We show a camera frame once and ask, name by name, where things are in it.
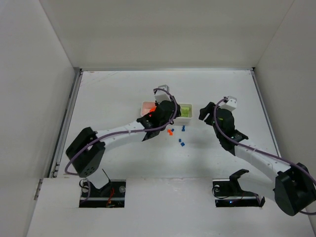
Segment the orange round lego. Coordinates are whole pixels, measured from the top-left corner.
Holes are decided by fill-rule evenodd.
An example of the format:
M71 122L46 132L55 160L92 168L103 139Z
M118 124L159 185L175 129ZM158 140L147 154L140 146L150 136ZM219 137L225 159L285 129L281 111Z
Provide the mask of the orange round lego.
M152 107L150 110L149 110L149 116L151 117L152 116L152 113L156 110L156 106Z

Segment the green 2x4 lego brick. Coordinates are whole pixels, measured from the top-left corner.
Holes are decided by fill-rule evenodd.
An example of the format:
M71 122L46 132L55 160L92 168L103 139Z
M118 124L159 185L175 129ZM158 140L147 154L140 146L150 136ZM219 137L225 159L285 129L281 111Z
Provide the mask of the green 2x4 lego brick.
M190 107L181 106L181 117L185 117L185 118L190 117Z

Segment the small orange lego pair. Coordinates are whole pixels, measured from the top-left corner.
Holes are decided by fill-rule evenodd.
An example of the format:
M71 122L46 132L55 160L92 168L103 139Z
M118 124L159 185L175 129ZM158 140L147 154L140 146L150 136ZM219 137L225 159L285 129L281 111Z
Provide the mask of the small orange lego pair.
M168 132L168 134L169 134L170 136L173 135L173 129L168 129L167 132Z

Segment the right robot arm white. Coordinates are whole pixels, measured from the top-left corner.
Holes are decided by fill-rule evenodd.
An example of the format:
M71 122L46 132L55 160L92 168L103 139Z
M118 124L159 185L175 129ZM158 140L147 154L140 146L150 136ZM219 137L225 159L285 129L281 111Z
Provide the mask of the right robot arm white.
M246 206L244 197L250 197L249 206L262 207L268 198L289 216L304 213L304 208L316 200L315 178L303 164L269 154L252 144L248 136L235 128L232 111L236 107L236 99L225 97L217 104L209 102L200 109L198 118L213 127L225 151L261 171L269 181L251 179L247 169L240 169L227 179L214 179L212 193L216 206Z

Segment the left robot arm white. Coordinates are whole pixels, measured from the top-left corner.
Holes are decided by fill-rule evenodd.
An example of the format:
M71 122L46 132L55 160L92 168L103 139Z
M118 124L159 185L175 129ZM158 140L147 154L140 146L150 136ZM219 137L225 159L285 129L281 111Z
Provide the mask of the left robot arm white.
M100 167L105 152L133 142L144 142L159 135L165 127L181 115L180 105L164 100L156 103L156 109L137 120L113 129L94 131L84 128L66 149L69 163L76 170L75 175L86 178L91 185L102 190L109 183Z

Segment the white three-compartment tray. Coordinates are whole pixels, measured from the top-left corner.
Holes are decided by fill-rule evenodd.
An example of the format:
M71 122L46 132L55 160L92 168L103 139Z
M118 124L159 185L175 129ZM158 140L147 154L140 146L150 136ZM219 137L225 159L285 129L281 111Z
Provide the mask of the white three-compartment tray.
M174 125L186 125L189 124L193 117L193 106L188 103L179 103L181 116L174 120ZM155 107L155 102L145 101L142 103L140 115L144 116L145 114L152 111Z

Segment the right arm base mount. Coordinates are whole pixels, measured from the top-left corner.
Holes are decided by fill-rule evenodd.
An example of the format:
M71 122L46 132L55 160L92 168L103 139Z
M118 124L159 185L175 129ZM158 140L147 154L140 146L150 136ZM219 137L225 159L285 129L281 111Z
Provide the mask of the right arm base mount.
M212 194L215 200L215 207L263 207L266 200L258 194L244 191L238 179L248 173L246 169L240 169L229 176L228 179L213 179Z

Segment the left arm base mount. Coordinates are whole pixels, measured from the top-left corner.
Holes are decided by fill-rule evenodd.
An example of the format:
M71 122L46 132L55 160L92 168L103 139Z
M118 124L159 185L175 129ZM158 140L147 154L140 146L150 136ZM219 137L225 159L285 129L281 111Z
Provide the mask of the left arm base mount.
M110 179L104 169L100 170L104 186L97 189L90 180L79 181L81 188L79 208L124 208L126 180Z

